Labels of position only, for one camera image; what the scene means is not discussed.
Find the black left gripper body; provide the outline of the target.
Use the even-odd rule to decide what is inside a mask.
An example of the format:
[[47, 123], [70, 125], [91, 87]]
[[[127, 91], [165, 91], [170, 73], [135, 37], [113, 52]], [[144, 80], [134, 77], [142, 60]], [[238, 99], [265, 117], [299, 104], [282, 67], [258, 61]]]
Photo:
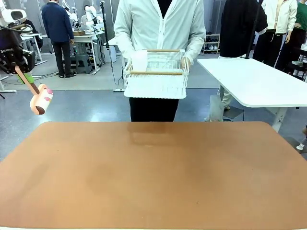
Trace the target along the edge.
[[14, 28], [0, 29], [0, 61], [2, 63], [23, 63], [21, 30]]

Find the person's left hand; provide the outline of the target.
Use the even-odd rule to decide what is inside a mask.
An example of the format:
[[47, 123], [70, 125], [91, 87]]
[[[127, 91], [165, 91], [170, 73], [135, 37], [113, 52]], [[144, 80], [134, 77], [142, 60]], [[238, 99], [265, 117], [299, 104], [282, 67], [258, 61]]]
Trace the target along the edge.
[[183, 69], [184, 72], [189, 72], [190, 71], [190, 66], [191, 62], [188, 57], [183, 57], [181, 59], [181, 68]]

